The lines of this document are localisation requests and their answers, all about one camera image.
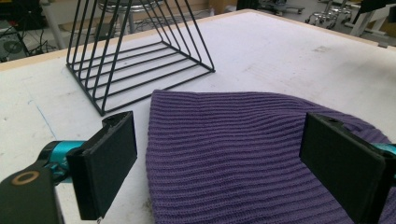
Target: floor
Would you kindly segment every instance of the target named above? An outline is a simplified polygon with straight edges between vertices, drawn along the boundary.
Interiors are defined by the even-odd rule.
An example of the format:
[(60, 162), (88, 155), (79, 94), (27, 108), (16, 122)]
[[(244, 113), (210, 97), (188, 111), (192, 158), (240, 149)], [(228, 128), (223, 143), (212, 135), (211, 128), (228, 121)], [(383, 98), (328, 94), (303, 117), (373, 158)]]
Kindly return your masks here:
[[(284, 18), (288, 18), (294, 21), (305, 22), (305, 20), (316, 11), (322, 11), (326, 7), (326, 1), (324, 0), (289, 0), (287, 2), (291, 5), (298, 5), (305, 7), (305, 9), (301, 12), (301, 14), (297, 13), (295, 9), (288, 9), (286, 12), (283, 13)], [(262, 10), (263, 12), (273, 13), (268, 10)], [(352, 18), (355, 17), (358, 10), (356, 8), (352, 8)], [(209, 11), (200, 11), (194, 13), (196, 19), (200, 19), (203, 17), (209, 16)], [(141, 21), (135, 26), (137, 32), (141, 32), (147, 29), (151, 29), (150, 26), (147, 26), (144, 21)], [(339, 20), (336, 25), (332, 28), (336, 32), (340, 32), (343, 34), (349, 34), (351, 29), (350, 27), (346, 27), (341, 20)], [(23, 42), (25, 43), (26, 47), (31, 51), (32, 54), (41, 54), (46, 52), (51, 52), (58, 50), (56, 47), (56, 43), (54, 41), (53, 35), (49, 28), (45, 28), (43, 30), (33, 30), (25, 32), (23, 37)], [(64, 40), (68, 41), (70, 33), (67, 31), (62, 31), (62, 35)], [(388, 43), (390, 46), (396, 46), (396, 38), (389, 37), (386, 35), (373, 35), (370, 33), (364, 33), (361, 38), (373, 40), (375, 42), (382, 42)]]

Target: wire basket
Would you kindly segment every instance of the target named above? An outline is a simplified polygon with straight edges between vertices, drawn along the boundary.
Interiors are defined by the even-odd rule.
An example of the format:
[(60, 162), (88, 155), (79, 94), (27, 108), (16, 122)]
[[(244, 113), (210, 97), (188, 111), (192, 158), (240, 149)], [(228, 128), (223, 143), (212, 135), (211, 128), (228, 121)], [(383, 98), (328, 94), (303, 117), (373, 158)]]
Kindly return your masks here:
[[(122, 41), (139, 3), (156, 33)], [(187, 0), (78, 0), (72, 29), (67, 67), (102, 116), (215, 72)]]

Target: table surface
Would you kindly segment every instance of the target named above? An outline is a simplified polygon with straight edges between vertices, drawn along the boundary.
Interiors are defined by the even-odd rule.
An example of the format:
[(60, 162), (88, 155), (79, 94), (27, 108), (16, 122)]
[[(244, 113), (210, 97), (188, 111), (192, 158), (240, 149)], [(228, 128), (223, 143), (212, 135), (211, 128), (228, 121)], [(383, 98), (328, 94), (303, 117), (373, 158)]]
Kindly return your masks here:
[[(364, 119), (396, 142), (396, 50), (304, 23), (243, 10), (199, 20), (217, 72), (174, 91), (278, 92)], [(129, 35), (141, 41), (152, 31)], [(101, 128), (65, 66), (65, 50), (0, 64), (0, 179), (36, 160), (53, 140)], [(102, 223), (152, 223), (145, 154), (150, 99), (133, 110), (138, 159)], [(66, 223), (79, 220), (71, 184), (57, 188)]]

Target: black wire rack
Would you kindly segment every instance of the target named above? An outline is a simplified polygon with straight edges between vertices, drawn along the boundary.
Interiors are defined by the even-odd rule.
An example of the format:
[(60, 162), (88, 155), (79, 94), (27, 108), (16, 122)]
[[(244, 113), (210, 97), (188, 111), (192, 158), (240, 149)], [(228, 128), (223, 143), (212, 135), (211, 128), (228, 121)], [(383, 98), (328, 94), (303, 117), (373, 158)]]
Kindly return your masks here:
[[(67, 51), (68, 69), (102, 116), (149, 98), (154, 90), (168, 90), (215, 72), (188, 0), (185, 4), (177, 0), (127, 1), (124, 18), (140, 2), (156, 30), (156, 35), (127, 41), (122, 39), (128, 20), (117, 28), (122, 1), (78, 0)], [(97, 19), (99, 3), (103, 10), (98, 10)], [(107, 7), (114, 12), (110, 16)], [(107, 33), (102, 41), (101, 29)]]

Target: knitted fabric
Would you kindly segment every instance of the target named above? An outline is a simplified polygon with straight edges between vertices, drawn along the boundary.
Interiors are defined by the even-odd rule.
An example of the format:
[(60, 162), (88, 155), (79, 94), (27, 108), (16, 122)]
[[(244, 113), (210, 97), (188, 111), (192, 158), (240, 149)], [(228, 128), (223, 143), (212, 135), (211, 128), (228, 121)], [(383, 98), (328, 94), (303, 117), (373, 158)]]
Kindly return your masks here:
[[(300, 161), (306, 112), (389, 140), (361, 119), (258, 92), (152, 95), (147, 172), (156, 223), (352, 223)], [(392, 189), (381, 223), (396, 223)]]

